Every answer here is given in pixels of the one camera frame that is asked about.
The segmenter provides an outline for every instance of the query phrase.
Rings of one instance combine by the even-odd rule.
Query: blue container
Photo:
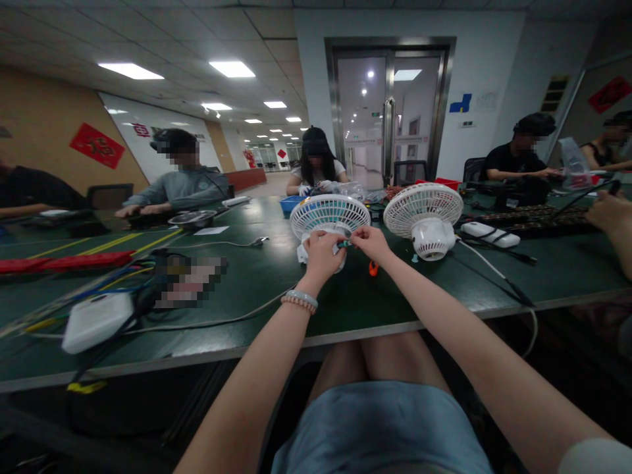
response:
[[[281,209],[284,213],[291,213],[293,208],[295,208],[301,201],[307,199],[306,196],[288,196],[279,201],[281,204]]]

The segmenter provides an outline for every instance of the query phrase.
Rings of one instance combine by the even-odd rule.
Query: shorts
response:
[[[397,381],[353,383],[320,395],[276,453],[272,473],[364,474],[399,463],[493,474],[452,395]]]

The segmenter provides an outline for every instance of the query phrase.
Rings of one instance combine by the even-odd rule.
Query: white desk fan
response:
[[[463,200],[456,191],[443,184],[421,183],[393,198],[384,210],[384,224],[393,234],[412,239],[423,260],[435,261],[454,247],[452,226],[462,212]]]
[[[296,249],[300,263],[307,263],[307,252],[303,247],[314,230],[351,237],[353,231],[363,225],[371,225],[369,210],[357,199],[340,194],[321,194],[302,201],[290,214],[292,232],[301,244]],[[334,254],[338,246],[333,247]],[[344,261],[338,271],[344,267]]]

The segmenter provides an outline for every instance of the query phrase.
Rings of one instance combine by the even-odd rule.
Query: black t-shirt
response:
[[[609,146],[606,145],[605,155],[602,155],[599,149],[597,148],[597,146],[592,142],[583,144],[580,148],[584,148],[585,146],[592,148],[592,152],[594,154],[594,160],[599,164],[599,166],[606,166],[606,165],[611,165],[612,163],[614,163],[614,161],[612,161],[612,155],[613,155],[612,148],[610,148]]]
[[[61,179],[45,171],[15,167],[0,182],[0,208],[48,204],[65,209],[87,209],[88,202]]]
[[[515,157],[512,155],[510,144],[504,144],[489,152],[483,164],[480,180],[489,179],[487,176],[489,169],[506,172],[534,172],[545,168],[546,165],[540,161],[534,151],[529,150]]]

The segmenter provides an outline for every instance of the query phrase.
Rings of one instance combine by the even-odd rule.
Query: gray sweatshirt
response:
[[[174,211],[191,209],[228,199],[228,178],[210,168],[200,167],[193,171],[172,171],[123,203],[146,206],[169,202]]]

